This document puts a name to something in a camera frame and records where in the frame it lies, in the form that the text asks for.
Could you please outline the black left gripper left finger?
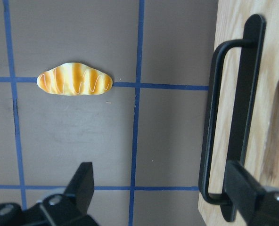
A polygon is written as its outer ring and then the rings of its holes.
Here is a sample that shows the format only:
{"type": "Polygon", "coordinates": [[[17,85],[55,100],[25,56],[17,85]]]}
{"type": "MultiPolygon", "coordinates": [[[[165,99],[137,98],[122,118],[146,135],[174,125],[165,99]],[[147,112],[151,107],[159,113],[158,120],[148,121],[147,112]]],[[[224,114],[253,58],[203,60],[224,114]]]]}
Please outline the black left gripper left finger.
{"type": "Polygon", "coordinates": [[[52,194],[27,210],[0,203],[0,226],[97,226],[87,214],[94,193],[93,166],[83,162],[62,194],[52,194]]]}

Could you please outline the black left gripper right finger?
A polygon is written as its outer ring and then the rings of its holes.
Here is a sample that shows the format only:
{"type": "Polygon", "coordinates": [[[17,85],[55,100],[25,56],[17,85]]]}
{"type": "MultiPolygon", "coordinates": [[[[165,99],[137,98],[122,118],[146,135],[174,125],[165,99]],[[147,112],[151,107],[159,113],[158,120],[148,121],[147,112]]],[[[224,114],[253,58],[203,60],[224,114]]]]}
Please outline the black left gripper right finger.
{"type": "Polygon", "coordinates": [[[238,161],[227,161],[224,190],[248,226],[279,226],[279,188],[262,186],[238,161]]]}

